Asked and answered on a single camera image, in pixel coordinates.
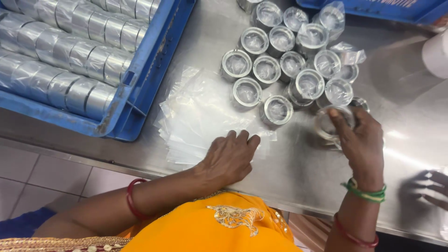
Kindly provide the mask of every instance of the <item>blue tray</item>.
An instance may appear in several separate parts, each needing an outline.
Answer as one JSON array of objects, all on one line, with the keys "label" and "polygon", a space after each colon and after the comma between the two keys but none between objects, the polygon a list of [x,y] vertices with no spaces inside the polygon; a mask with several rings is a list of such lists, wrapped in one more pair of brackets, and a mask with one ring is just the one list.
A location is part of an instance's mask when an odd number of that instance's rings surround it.
[{"label": "blue tray", "polygon": [[101,122],[0,91],[0,108],[9,109],[94,137],[134,141],[196,0],[163,0]]},{"label": "blue tray", "polygon": [[[305,8],[322,9],[334,0],[296,0]],[[348,14],[429,25],[448,13],[448,0],[342,0]]]}]

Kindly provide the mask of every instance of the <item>steel table surface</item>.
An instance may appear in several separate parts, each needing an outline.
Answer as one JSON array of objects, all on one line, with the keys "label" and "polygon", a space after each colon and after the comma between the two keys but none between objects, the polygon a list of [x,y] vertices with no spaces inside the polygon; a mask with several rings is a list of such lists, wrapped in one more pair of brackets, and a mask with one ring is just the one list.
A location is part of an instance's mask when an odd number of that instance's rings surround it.
[{"label": "steel table surface", "polygon": [[[201,0],[191,14],[141,135],[133,143],[87,137],[55,125],[0,109],[1,145],[88,163],[137,176],[156,178],[175,172],[165,158],[164,141],[152,126],[183,65],[218,72],[223,54],[235,48],[249,16],[235,1]],[[430,34],[398,23],[349,16],[338,41],[364,48],[367,61],[353,84],[370,104],[385,132],[387,200],[378,230],[443,246],[441,211],[415,200],[412,181],[427,169],[448,165],[448,83],[431,76],[421,60]],[[276,83],[272,89],[280,89]],[[331,218],[351,177],[344,155],[323,148],[313,131],[313,115],[295,112],[277,130],[268,159],[230,188],[260,196],[272,206]]]}]

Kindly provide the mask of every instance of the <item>hand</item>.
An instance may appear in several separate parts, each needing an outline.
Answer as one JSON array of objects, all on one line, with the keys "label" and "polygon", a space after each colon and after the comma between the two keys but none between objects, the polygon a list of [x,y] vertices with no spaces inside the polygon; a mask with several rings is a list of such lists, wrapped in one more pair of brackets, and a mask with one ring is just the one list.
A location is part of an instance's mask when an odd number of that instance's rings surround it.
[{"label": "hand", "polygon": [[380,191],[384,186],[383,130],[369,113],[361,108],[352,108],[357,126],[352,130],[341,113],[329,109],[340,138],[342,152],[349,160],[353,178],[362,191]]},{"label": "hand", "polygon": [[216,138],[208,153],[195,169],[202,174],[211,193],[243,180],[251,171],[250,161],[260,144],[260,137],[242,130],[237,137],[234,130],[227,137]]},{"label": "hand", "polygon": [[[448,176],[436,171],[431,171],[430,173],[432,176],[429,179],[442,186],[430,185],[428,186],[428,189],[434,190],[448,197]],[[423,195],[423,197],[432,204],[448,211],[448,202],[435,199],[429,195]]]}]

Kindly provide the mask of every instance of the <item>bracelet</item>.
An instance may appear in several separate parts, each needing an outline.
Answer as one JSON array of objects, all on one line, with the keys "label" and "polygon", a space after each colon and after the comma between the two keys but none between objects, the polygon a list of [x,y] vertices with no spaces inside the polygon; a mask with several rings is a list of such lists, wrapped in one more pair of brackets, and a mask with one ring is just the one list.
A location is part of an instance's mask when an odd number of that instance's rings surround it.
[{"label": "bracelet", "polygon": [[132,190],[134,189],[134,184],[137,182],[146,182],[145,179],[142,178],[136,178],[134,179],[129,185],[128,190],[126,192],[126,201],[128,202],[129,209],[131,210],[132,214],[139,220],[144,221],[148,219],[148,216],[144,215],[140,211],[138,211],[134,206],[134,201],[132,200]]},{"label": "bracelet", "polygon": [[334,223],[336,224],[337,229],[339,229],[339,231],[343,234],[343,236],[345,236],[351,242],[355,243],[356,245],[358,245],[362,248],[375,248],[379,243],[379,238],[378,238],[377,234],[375,234],[375,240],[372,243],[360,240],[360,239],[354,237],[353,235],[349,234],[347,231],[345,231],[344,227],[339,222],[337,213],[334,216]]},{"label": "bracelet", "polygon": [[381,191],[377,192],[364,192],[358,189],[358,182],[351,178],[347,183],[341,183],[341,185],[350,192],[354,193],[355,195],[368,200],[370,202],[374,203],[382,203],[386,200],[386,185],[384,185],[383,189]]}]

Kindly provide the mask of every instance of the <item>woman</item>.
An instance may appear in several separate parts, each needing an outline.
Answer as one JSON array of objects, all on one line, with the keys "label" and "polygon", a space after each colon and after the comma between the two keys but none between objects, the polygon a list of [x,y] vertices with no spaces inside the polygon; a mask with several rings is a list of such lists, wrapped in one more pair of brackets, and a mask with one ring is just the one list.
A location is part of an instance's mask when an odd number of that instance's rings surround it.
[{"label": "woman", "polygon": [[[328,112],[353,179],[325,251],[373,252],[385,190],[383,131],[362,109],[353,109],[355,130],[337,110]],[[300,251],[280,213],[260,198],[219,191],[251,172],[260,138],[248,138],[230,131],[195,167],[86,199],[47,220],[35,238],[0,240],[0,251]]]}]

